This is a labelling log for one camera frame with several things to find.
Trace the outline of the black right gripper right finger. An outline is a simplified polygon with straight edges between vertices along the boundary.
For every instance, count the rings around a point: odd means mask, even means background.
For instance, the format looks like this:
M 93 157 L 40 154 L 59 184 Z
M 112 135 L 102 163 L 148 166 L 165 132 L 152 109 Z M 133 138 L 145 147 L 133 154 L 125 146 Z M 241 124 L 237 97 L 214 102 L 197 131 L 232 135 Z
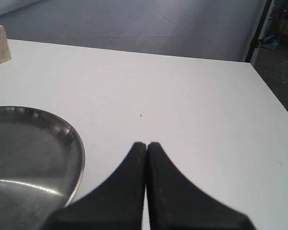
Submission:
M 147 148 L 146 192 L 153 230 L 253 230 L 240 213 L 210 197 L 173 164 L 162 146 Z

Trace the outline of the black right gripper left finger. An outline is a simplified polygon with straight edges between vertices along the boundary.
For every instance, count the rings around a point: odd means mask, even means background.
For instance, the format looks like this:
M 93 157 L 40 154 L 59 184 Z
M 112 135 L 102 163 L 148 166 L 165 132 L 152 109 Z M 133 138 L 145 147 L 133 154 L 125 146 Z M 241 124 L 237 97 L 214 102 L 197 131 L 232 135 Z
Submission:
M 45 230 L 140 230 L 146 145 L 133 143 L 118 168 L 96 189 L 49 216 Z

